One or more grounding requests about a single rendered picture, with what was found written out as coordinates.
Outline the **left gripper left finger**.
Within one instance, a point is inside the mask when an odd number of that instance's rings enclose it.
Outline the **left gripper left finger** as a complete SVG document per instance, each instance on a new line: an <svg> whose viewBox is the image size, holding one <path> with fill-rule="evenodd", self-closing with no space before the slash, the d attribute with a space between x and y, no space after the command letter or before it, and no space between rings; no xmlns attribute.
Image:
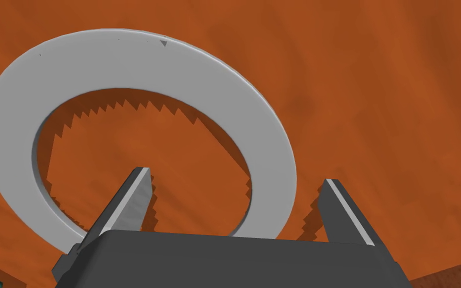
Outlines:
<svg viewBox="0 0 461 288"><path fill-rule="evenodd" d="M109 230L140 231L152 196L150 169L134 168L87 232L86 241Z"/></svg>

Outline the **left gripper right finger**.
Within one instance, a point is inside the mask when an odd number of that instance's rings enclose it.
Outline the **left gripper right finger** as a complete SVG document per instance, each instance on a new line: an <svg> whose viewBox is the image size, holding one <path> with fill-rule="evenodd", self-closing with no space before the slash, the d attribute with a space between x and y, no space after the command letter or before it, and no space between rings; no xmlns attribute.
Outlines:
<svg viewBox="0 0 461 288"><path fill-rule="evenodd" d="M375 245L333 179L323 181L317 206L330 243Z"/></svg>

